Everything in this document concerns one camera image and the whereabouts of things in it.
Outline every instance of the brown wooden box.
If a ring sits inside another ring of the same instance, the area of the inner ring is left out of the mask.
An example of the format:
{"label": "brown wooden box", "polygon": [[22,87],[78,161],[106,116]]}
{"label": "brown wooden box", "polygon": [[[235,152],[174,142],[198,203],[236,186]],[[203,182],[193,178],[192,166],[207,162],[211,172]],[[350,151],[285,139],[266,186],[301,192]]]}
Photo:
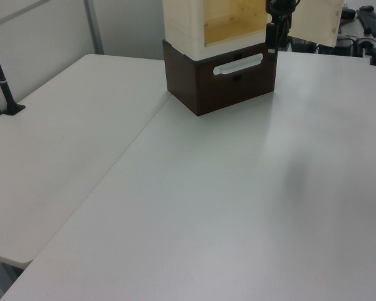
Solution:
{"label": "brown wooden box", "polygon": [[[264,44],[193,61],[163,40],[167,89],[197,116],[272,92],[276,62],[268,60]],[[227,75],[214,75],[213,69],[258,53],[260,65]]]}

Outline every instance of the white handle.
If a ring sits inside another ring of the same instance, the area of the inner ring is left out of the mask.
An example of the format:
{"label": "white handle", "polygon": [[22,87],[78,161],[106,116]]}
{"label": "white handle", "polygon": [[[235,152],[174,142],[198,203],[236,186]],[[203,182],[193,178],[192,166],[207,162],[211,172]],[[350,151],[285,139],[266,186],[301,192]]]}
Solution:
{"label": "white handle", "polygon": [[258,53],[257,55],[249,56],[247,58],[241,58],[237,61],[232,61],[231,63],[223,64],[214,67],[213,74],[229,74],[235,71],[243,70],[252,66],[259,65],[262,63],[263,54]]}

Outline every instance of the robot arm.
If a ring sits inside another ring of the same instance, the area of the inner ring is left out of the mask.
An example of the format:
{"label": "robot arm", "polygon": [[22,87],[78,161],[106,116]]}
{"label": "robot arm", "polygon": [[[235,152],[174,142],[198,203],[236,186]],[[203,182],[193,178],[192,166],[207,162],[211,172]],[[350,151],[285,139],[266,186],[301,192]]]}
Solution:
{"label": "robot arm", "polygon": [[277,52],[288,44],[292,14],[301,0],[266,0],[266,12],[271,15],[271,23],[266,26],[266,47],[269,60],[277,59]]}

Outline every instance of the table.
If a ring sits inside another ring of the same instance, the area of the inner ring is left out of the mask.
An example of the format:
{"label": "table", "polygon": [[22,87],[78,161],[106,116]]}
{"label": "table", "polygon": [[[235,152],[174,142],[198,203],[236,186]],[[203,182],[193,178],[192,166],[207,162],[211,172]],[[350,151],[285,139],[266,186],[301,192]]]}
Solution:
{"label": "table", "polygon": [[0,116],[0,261],[36,257],[170,97],[164,73],[88,55]]}
{"label": "table", "polygon": [[280,53],[274,93],[170,98],[3,300],[376,300],[376,67]]}

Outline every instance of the keyboard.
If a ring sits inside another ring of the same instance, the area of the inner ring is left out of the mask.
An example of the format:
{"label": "keyboard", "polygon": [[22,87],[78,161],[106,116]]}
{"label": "keyboard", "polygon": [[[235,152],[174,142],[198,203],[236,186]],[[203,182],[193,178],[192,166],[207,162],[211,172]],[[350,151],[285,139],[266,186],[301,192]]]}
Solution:
{"label": "keyboard", "polygon": [[358,19],[364,29],[370,28],[371,34],[376,38],[376,14],[374,11],[357,11]]}

